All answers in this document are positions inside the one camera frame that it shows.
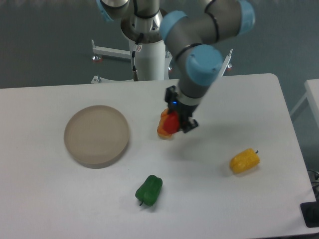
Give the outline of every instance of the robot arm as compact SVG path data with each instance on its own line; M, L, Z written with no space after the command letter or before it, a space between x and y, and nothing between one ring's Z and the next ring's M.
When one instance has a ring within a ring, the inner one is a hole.
M175 59L181 79L177 87L166 89L168 114L178 114L180 129L186 133L198 126L192 114L216 80L222 56L210 44L252 29L255 14L245 0L202 0L205 14L195 20L182 11L166 15L161 36Z
M160 0L96 0L106 21L134 14L140 18L151 18L160 9Z

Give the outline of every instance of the metal stand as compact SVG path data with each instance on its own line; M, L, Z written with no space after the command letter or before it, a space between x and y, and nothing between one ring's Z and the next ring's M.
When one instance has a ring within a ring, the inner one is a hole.
M129 51L95 46L94 40L91 40L91 42L92 42L92 50L94 55L110 56L110 57L117 57L121 59L131 60L131 54Z
M120 59L124 59L124 60L131 60L131 58L132 58L131 53L129 51L101 47L101 46L95 46L94 40L91 40L91 43L92 43L92 50L94 53L92 60L94 62L102 61L102 56L116 57L116 58L120 58ZM172 60L172 55L170 54L170 52L166 51L165 52L165 67L164 67L164 79L165 80L169 79L168 72L170 70L169 66L170 66L171 60ZM94 79L97 79L97 76L93 78L91 83L98 83L97 80L94 81Z
M112 51L111 51L112 53L114 53L114 52L116 52L116 51L121 51L121 50L116 50L116 49L111 49L111 50L112 50ZM226 58L225 58L225 60L224 60L224 63L223 63L223 65L222 65L222 67L221 67L221 70L220 70L220 72L219 72L219 74L218 74L217 79L219 79L220 77L222 77L222 76L224 75L224 73L225 73L226 70L231 69L230 59L231 59L231 57L232 57L232 55L231 55L232 52L233 52L233 49L231 49L230 52L229 52L229 54L226 56ZM112 55L112 56L113 56L113 57L123 58L123 57L121 57L121 54L122 54L122 53L116 54L115 56ZM166 52L166 55L165 55L165 79L167 79L167 80L169 79L169 77L168 77L168 72L169 72L169 70L171 70L171 68L170 68L170 66L169 66L171 60L172 60L172 55L167 51L167 52ZM113 80L101 78L99 75L97 75L97 76L94 76L94 77L93 77L91 83L92 83L92 84L97 84L97 83L110 83L110 82L131 82L131 81L133 81L133 79L131 79L131 80L125 80L125 81L113 81Z
M304 109L307 108L308 105L309 102L307 99L307 93L305 93L293 107L293 109L289 112L291 121L294 122L296 118L298 118L298 116L304 111Z

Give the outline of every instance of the round plate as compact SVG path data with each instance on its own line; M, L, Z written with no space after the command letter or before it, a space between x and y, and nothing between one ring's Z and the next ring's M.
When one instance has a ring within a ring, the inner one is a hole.
M109 106L91 106L76 113L64 131L67 150L88 168L104 168L119 158L130 137L125 117Z

